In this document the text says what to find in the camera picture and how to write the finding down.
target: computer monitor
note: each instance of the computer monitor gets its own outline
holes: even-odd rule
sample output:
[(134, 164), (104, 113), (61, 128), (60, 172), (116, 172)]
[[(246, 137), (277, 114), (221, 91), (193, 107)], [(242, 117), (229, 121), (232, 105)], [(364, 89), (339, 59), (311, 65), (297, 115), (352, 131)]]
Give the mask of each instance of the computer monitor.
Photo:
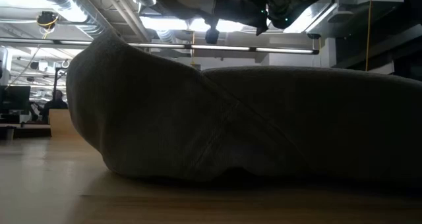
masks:
[(21, 115), (29, 114), (30, 86), (0, 86), (0, 113), (21, 111)]

